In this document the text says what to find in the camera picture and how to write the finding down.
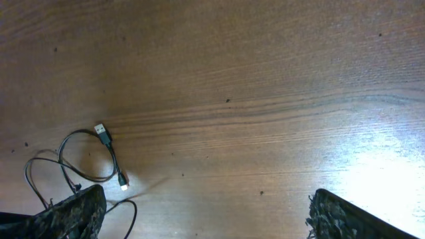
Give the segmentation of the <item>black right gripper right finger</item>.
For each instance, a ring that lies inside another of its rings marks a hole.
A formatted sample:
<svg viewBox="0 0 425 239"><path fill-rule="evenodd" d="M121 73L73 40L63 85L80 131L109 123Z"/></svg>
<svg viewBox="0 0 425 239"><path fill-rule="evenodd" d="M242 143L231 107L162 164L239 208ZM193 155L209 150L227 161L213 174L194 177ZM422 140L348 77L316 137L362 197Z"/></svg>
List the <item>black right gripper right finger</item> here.
<svg viewBox="0 0 425 239"><path fill-rule="evenodd" d="M309 201L308 238L417 239L326 189L317 189Z"/></svg>

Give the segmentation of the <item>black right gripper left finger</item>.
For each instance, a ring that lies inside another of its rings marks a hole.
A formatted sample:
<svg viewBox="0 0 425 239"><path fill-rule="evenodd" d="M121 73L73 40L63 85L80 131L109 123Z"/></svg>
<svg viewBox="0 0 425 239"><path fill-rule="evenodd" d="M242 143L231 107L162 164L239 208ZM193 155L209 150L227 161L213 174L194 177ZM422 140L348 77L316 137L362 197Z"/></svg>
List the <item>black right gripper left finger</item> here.
<svg viewBox="0 0 425 239"><path fill-rule="evenodd" d="M36 215L2 212L1 237L97 239L105 214L104 189L92 185Z"/></svg>

